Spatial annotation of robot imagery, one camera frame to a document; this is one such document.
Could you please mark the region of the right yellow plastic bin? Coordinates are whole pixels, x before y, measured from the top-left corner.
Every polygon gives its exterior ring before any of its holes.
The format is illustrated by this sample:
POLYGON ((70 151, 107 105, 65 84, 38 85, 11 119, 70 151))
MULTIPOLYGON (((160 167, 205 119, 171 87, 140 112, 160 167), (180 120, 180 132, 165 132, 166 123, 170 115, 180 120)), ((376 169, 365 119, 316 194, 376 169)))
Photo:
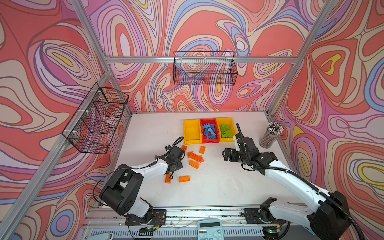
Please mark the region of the right yellow plastic bin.
POLYGON ((235 127, 233 119, 232 118, 216 118, 216 120, 217 120, 217 124, 218 124, 218 128, 219 128, 219 140, 220 140, 220 143, 233 142, 234 141, 234 137, 237 134, 237 130, 236 130, 236 127, 235 127), (221 130, 220 130, 220 128, 221 128, 222 124, 230 125, 231 131, 233 133, 233 137, 232 138, 221 138, 221 130))

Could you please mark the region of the light blue calculator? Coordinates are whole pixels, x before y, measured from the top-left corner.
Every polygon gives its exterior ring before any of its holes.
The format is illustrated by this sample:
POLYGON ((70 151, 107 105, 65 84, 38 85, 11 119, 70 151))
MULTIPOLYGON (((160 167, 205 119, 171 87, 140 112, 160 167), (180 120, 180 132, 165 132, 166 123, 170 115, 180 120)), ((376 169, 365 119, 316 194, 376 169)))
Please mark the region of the light blue calculator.
POLYGON ((222 221, 219 219, 206 219, 198 221, 198 240, 223 240, 224 231, 222 221))

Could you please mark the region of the left yellow plastic bin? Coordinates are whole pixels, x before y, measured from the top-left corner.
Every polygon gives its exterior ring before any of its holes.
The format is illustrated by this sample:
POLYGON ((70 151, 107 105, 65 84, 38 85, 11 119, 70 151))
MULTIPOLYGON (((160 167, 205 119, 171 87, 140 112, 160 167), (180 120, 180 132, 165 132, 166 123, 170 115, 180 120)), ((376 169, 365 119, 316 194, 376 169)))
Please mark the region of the left yellow plastic bin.
POLYGON ((183 133, 185 145, 202 144, 200 120, 184 120, 183 133))

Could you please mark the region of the red plastic bin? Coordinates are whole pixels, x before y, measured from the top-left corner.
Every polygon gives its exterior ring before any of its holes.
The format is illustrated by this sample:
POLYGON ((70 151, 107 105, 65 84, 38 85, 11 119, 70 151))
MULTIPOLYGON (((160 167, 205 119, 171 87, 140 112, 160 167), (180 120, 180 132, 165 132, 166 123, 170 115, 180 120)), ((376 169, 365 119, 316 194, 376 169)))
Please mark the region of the red plastic bin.
POLYGON ((219 143, 220 142, 220 140, 219 140, 219 128, 218 128, 218 124, 217 124, 217 120, 216 119, 201 119, 200 120, 200 125, 201 125, 201 131, 202 131, 202 143, 203 144, 219 143), (216 126, 217 139, 208 140, 208 139, 205 138, 205 136, 203 134, 203 125, 204 124, 213 124, 213 125, 216 126))

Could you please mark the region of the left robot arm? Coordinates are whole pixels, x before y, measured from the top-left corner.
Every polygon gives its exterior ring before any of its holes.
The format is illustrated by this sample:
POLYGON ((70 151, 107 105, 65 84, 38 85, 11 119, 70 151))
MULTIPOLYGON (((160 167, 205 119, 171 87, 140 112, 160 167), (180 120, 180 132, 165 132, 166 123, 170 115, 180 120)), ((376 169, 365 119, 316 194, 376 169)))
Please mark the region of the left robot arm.
POLYGON ((184 140, 179 137, 172 145, 165 147, 166 153, 141 166, 130 167, 121 164, 104 184, 99 193, 101 203, 113 209, 120 216, 134 215, 146 218, 152 215, 150 203, 138 197, 142 184, 159 176, 173 179, 174 173, 183 168, 185 151, 178 147, 184 140))

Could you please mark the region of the green lego brick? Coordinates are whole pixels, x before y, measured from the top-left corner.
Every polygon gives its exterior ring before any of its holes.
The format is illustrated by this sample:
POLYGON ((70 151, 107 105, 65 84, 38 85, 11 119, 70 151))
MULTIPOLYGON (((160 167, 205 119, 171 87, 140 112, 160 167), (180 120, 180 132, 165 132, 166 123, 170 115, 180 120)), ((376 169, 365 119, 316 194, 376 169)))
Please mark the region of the green lego brick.
POLYGON ((222 124, 220 130, 221 130, 221 138, 233 137, 233 133, 231 131, 230 125, 222 124))

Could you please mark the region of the orange lego chassis plate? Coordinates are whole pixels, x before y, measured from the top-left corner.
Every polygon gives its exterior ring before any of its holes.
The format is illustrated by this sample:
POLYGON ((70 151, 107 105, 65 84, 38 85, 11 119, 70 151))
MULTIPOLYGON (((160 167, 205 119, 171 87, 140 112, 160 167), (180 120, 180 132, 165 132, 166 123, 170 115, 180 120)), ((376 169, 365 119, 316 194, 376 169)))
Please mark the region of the orange lego chassis plate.
POLYGON ((196 161, 198 163, 203 163, 204 162, 203 157, 201 155, 195 154, 193 151, 188 152, 187 156, 188 156, 189 159, 194 160, 194 161, 196 161))

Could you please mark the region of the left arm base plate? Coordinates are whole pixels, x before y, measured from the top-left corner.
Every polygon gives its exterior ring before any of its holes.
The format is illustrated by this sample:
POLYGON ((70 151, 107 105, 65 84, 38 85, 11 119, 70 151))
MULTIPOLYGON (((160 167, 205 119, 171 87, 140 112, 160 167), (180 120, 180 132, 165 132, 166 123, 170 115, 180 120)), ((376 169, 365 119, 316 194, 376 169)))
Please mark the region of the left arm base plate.
POLYGON ((166 209, 150 209, 143 217, 128 214, 125 225, 161 227, 166 223, 166 216, 166 209))

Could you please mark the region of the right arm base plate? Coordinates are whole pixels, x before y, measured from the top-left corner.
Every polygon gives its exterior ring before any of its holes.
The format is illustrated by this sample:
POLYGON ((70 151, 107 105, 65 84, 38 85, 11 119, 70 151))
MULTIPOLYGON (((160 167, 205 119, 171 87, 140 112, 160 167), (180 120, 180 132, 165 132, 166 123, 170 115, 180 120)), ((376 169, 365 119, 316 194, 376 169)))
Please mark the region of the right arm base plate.
POLYGON ((279 224, 284 225, 286 220, 276 219, 272 216, 269 210, 260 208, 245 208, 241 216, 246 218, 247 224, 279 224))

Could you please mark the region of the yellow plastic bin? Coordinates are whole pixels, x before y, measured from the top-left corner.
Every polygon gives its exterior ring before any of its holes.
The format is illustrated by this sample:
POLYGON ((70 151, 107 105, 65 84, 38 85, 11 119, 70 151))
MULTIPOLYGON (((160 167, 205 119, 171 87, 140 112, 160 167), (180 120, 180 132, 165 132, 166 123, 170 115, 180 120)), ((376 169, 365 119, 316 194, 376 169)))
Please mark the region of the yellow plastic bin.
POLYGON ((200 120, 184 120, 183 133, 185 145, 202 144, 200 120))
POLYGON ((218 124, 218 128, 219 128, 219 140, 220 140, 220 143, 233 142, 234 141, 234 137, 237 134, 237 130, 236 130, 236 127, 235 127, 233 119, 232 118, 216 118, 216 120, 217 120, 217 124, 218 124), (233 133, 233 137, 232 138, 221 138, 221 130, 220 130, 220 128, 221 128, 222 124, 230 125, 231 131, 233 133))

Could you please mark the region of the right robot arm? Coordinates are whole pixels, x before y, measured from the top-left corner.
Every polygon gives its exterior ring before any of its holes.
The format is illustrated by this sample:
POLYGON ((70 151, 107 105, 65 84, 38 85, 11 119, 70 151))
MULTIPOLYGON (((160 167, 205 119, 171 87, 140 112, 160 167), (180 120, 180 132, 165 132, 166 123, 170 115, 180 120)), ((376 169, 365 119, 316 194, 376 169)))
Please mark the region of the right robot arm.
POLYGON ((268 198, 255 213, 245 211, 245 217, 258 219, 269 224, 275 220, 301 225, 321 240, 338 240, 349 227, 353 227, 360 240, 364 232, 351 216, 347 198, 340 192, 329 192, 316 186, 285 166, 273 152, 261 153, 252 138, 243 135, 236 125, 236 147, 226 148, 223 158, 226 162, 241 163, 249 172, 259 172, 281 184, 304 202, 304 206, 283 203, 277 198, 268 198))

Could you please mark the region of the orange lego brick studs up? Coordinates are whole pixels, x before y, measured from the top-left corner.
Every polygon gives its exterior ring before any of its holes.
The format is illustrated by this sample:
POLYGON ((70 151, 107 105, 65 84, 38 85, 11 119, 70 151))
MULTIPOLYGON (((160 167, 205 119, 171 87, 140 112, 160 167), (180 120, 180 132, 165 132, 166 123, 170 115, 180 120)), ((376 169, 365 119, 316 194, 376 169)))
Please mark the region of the orange lego brick studs up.
POLYGON ((206 147, 205 146, 201 146, 201 148, 199 150, 199 153, 203 155, 205 153, 205 151, 206 151, 206 147))

